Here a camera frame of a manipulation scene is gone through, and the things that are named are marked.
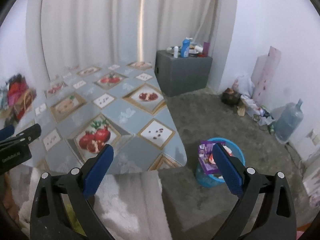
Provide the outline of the purple snack wrapper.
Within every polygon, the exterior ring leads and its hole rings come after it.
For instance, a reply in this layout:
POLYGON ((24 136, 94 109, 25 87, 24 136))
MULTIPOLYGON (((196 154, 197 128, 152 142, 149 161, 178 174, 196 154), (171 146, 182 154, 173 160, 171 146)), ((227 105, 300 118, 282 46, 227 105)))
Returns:
POLYGON ((213 146, 215 141, 200 141, 198 146, 198 156, 200 165, 206 175, 218 174, 220 171, 213 159, 213 146))

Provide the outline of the blue plastic trash basket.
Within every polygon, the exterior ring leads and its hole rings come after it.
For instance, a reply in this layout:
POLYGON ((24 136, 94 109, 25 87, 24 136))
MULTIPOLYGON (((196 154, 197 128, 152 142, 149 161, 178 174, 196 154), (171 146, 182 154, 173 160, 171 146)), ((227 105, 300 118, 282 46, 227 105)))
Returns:
POLYGON ((231 157, 237 157, 245 165, 243 152, 234 142, 225 138, 201 140, 197 148, 199 162, 195 178, 203 187, 211 188, 225 182, 213 158, 213 146, 217 143, 220 143, 231 157))

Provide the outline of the pile of bags and boxes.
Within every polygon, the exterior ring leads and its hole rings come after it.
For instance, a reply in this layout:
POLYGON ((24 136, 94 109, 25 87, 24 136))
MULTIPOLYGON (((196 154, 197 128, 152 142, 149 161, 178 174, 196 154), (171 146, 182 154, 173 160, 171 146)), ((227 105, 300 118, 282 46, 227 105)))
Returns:
POLYGON ((36 98, 36 90, 29 87, 21 74, 12 76, 1 85, 1 119, 4 126, 18 123, 31 110, 31 104, 36 98))

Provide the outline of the white water dispenser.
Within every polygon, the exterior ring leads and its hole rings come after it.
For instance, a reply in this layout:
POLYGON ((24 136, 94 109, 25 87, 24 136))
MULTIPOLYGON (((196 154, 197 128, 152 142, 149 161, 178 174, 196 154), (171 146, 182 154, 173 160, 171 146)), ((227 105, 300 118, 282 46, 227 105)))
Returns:
POLYGON ((301 158, 302 176, 305 175, 308 167, 319 156, 319 131, 312 129, 299 142, 299 155, 301 158))

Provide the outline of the white fleece robe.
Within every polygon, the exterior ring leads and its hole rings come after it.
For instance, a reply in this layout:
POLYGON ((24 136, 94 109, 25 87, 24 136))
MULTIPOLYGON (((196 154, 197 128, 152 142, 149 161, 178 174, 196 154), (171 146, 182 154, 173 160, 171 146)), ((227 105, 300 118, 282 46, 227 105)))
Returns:
POLYGON ((157 171, 106 175, 94 211, 115 239, 171 239, 157 171))

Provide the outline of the empty blue water jug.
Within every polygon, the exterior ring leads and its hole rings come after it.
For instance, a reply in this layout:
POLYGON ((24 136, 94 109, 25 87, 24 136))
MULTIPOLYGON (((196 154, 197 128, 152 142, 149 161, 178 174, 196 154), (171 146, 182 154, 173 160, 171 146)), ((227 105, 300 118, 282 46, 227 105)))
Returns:
POLYGON ((281 116, 274 125, 274 134, 281 144, 286 144, 304 118, 301 106, 303 100, 297 103, 288 103, 281 113, 281 116))

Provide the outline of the fruit pattern tablecloth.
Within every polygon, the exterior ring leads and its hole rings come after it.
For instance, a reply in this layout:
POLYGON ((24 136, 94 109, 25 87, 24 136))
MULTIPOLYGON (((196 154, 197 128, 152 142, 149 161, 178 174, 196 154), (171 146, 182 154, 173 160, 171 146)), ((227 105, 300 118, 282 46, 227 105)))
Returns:
POLYGON ((114 150, 111 174, 182 167, 187 155, 151 64, 94 64, 37 89, 19 130, 41 126, 27 166, 65 173, 114 150))

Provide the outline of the dark brown box on floor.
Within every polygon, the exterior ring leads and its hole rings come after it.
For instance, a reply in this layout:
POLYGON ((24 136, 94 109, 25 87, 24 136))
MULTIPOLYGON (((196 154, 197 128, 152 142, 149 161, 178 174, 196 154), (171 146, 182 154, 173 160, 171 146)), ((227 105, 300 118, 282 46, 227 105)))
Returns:
POLYGON ((221 102, 229 106, 238 105, 241 98, 241 94, 234 91, 232 88, 227 88, 221 96, 221 102))

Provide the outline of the white plastic shopping bag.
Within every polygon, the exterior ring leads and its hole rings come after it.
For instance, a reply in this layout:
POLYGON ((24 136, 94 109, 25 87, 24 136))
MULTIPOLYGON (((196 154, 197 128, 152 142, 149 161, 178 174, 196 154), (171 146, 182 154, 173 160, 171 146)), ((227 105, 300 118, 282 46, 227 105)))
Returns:
POLYGON ((241 95, 251 98, 255 89, 255 85, 248 74, 238 76, 233 85, 232 89, 240 93, 241 95))

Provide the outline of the white curtain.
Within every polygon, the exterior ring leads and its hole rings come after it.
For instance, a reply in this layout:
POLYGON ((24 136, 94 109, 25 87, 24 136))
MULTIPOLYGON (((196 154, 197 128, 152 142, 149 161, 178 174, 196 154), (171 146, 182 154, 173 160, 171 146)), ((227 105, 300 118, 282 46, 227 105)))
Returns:
POLYGON ((154 63, 156 51, 186 37, 209 42, 208 86, 219 90, 238 0, 27 0, 31 82, 44 88, 67 68, 154 63))

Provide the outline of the pink patterned rolled sheet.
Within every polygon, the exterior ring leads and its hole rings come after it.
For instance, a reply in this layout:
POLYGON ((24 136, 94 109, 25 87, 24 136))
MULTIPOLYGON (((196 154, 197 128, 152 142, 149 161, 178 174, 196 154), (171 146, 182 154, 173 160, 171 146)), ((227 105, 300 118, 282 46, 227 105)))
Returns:
POLYGON ((280 63, 281 51, 270 46, 268 54, 257 58, 251 80, 255 85, 252 99, 262 105, 266 92, 280 63))

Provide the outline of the dark grey cabinet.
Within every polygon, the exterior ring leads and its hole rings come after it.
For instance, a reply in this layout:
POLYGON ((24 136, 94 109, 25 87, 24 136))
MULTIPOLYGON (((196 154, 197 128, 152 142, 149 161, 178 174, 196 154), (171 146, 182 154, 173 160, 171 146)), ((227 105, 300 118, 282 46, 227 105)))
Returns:
POLYGON ((161 91, 169 97, 207 86, 211 57, 174 58, 164 50, 156 53, 155 76, 161 91))

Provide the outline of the purple box on cabinet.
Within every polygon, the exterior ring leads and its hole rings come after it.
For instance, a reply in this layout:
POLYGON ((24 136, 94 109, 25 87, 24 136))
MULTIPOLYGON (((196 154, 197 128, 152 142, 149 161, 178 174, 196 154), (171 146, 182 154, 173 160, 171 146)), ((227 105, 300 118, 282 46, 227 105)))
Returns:
POLYGON ((209 48, 210 48, 210 43, 209 43, 209 42, 204 42, 204 43, 203 43, 203 50, 202 50, 202 55, 203 55, 204 57, 207 57, 207 56, 208 56, 209 48))

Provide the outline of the small white bottle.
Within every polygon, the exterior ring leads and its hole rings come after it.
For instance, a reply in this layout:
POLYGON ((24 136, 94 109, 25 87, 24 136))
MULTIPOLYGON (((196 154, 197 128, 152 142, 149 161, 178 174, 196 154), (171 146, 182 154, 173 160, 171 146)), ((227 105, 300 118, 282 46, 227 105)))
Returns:
POLYGON ((177 59, 179 57, 179 47, 178 46, 174 46, 174 49, 173 49, 173 57, 175 59, 177 59))

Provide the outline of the blue lotion bottle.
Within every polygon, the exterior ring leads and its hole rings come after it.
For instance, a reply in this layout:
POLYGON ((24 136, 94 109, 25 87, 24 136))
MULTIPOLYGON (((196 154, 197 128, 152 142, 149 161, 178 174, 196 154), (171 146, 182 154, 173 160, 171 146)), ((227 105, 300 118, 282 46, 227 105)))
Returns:
POLYGON ((182 46, 181 46, 181 51, 180 51, 180 56, 182 58, 187 58, 189 57, 189 49, 190 49, 190 43, 193 40, 193 38, 188 38, 186 37, 183 42, 182 42, 182 46))

